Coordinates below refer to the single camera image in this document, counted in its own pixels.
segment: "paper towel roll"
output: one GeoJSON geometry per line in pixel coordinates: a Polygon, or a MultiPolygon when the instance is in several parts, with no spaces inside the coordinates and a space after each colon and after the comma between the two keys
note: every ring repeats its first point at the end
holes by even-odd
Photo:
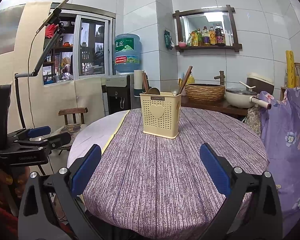
{"type": "Polygon", "coordinates": [[[296,82],[296,75],[294,71],[294,57],[292,50],[286,50],[286,57],[287,57],[287,75],[288,75],[288,88],[294,88],[296,82]]]}
{"type": "Polygon", "coordinates": [[[142,79],[143,70],[134,71],[134,89],[143,88],[143,79],[142,79]]]}

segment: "white pot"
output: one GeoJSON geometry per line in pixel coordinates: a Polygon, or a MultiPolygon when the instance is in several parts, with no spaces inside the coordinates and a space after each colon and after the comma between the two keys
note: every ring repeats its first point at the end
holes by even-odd
{"type": "Polygon", "coordinates": [[[249,90],[243,89],[226,89],[226,100],[232,106],[236,106],[238,108],[251,108],[255,104],[262,106],[266,109],[271,109],[271,104],[259,100],[256,98],[257,93],[253,92],[251,87],[247,86],[249,90]]]}

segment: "wicker basket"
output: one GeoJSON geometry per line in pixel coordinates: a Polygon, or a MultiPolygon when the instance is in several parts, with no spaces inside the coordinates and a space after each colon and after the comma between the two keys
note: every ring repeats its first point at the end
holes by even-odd
{"type": "Polygon", "coordinates": [[[186,85],[187,96],[194,101],[211,102],[219,101],[225,96],[226,87],[210,84],[188,84],[186,85]]]}
{"type": "Polygon", "coordinates": [[[169,139],[178,135],[181,94],[161,92],[160,95],[140,94],[143,132],[169,139]]]}

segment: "metal screw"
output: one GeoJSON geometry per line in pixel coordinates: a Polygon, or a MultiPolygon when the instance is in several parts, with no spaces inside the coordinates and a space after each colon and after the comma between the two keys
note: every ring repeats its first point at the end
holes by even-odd
{"type": "Polygon", "coordinates": [[[235,167],[234,172],[240,174],[242,173],[242,169],[240,167],[235,167]]]}
{"type": "Polygon", "coordinates": [[[66,174],[67,171],[68,171],[67,168],[61,168],[61,169],[59,170],[59,173],[60,173],[60,174],[66,174]]]}
{"type": "Polygon", "coordinates": [[[35,171],[34,172],[31,172],[30,174],[30,178],[35,178],[36,176],[38,175],[38,173],[36,173],[35,171]]]}
{"type": "Polygon", "coordinates": [[[269,171],[265,171],[265,176],[266,176],[267,178],[270,178],[270,177],[271,177],[271,173],[270,173],[269,171]]]}

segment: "wooden counter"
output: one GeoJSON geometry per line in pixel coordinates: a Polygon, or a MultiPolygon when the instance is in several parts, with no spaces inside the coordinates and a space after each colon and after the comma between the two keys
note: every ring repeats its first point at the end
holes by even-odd
{"type": "Polygon", "coordinates": [[[232,115],[247,116],[247,114],[248,114],[247,109],[241,109],[241,108],[231,106],[226,101],[226,99],[224,99],[222,101],[219,101],[219,102],[204,103],[204,102],[192,101],[188,98],[188,96],[182,96],[181,97],[181,106],[211,110],[211,111],[216,111],[216,112],[220,112],[220,113],[223,113],[223,114],[228,114],[228,115],[231,115],[231,116],[232,115]]]}

